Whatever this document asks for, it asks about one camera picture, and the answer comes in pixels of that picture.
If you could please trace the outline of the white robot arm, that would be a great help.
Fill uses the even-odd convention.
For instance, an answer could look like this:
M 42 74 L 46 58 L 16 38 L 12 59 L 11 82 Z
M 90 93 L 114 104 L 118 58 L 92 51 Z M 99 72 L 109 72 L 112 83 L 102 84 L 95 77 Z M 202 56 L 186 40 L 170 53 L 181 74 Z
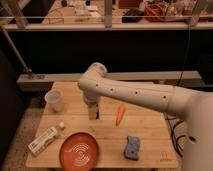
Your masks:
M 78 86 L 88 106 L 101 96 L 176 116 L 187 123 L 182 171 L 213 171 L 213 92 L 173 85 L 115 81 L 106 67 L 92 63 Z

